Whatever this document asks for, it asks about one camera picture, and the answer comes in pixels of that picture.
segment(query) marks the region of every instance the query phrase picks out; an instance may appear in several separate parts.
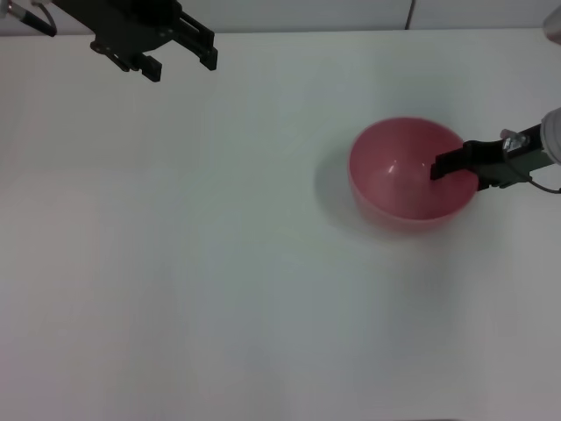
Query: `white table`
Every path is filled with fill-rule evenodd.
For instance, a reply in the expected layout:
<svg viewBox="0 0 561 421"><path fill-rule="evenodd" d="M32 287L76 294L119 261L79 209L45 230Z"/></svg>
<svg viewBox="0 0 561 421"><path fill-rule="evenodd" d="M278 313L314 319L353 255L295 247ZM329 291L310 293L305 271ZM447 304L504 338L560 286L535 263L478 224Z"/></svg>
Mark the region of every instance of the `white table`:
<svg viewBox="0 0 561 421"><path fill-rule="evenodd" d="M539 123L561 47L224 35L215 73L170 45L152 84L90 41L0 39L2 419L559 419L559 198L489 190L400 237L356 216L344 160L392 116Z"/></svg>

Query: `pink bowl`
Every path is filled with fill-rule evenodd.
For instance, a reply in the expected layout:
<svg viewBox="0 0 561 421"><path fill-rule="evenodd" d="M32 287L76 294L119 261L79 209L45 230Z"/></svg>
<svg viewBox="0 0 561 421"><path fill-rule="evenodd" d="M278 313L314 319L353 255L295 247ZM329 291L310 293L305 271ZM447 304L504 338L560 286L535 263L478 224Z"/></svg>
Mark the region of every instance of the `pink bowl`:
<svg viewBox="0 0 561 421"><path fill-rule="evenodd" d="M419 231L447 222L478 188L478 177L458 171L432 181L438 154L462 147L454 132L422 118L390 118L371 125L349 157L352 193L363 216L390 228Z"/></svg>

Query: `cable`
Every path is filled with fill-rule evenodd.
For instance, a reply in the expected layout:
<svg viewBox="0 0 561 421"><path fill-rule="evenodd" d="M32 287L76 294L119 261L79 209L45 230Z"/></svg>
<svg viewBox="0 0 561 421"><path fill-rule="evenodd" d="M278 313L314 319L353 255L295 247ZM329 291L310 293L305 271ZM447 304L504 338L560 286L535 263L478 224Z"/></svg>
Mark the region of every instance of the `cable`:
<svg viewBox="0 0 561 421"><path fill-rule="evenodd" d="M49 37L54 37L56 35L56 26L49 25L43 19L38 18L30 11L21 7L19 4L14 3L12 0L8 1L8 13L10 13L14 18L18 19L22 24L30 26L31 28L42 32ZM48 11L46 11L46 16L49 19L50 23L54 23L53 17Z"/></svg>
<svg viewBox="0 0 561 421"><path fill-rule="evenodd" d="M411 27L411 20L413 19L413 13L415 13L416 6L417 6L417 0L411 0L411 6L409 7L409 14L407 15L407 22L405 23L406 31L408 31Z"/></svg>
<svg viewBox="0 0 561 421"><path fill-rule="evenodd" d="M559 190L554 190L554 189L548 189L547 187L542 186L541 184L538 184L537 182L535 182L532 177L530 175L525 175L522 172L520 172L518 170L518 168L516 168L512 162L510 161L510 159L508 158L508 153L507 153L507 149L508 149L508 139L505 139L505 141L502 144L502 159L505 161L505 164L507 164L507 167L510 168L510 170L515 173L516 175L518 175L520 178L522 178L525 182L529 182L532 186L534 187L538 187L540 190L545 191L547 193L551 193L553 195L561 195L561 189Z"/></svg>
<svg viewBox="0 0 561 421"><path fill-rule="evenodd" d="M45 15L46 19L49 21L49 24L51 24L51 26L54 28L54 33L56 34L59 30L56 27L56 23L54 22L53 15L51 15L51 12L46 9L46 7L43 3L39 3L39 4L32 3L32 4L41 9L41 11Z"/></svg>

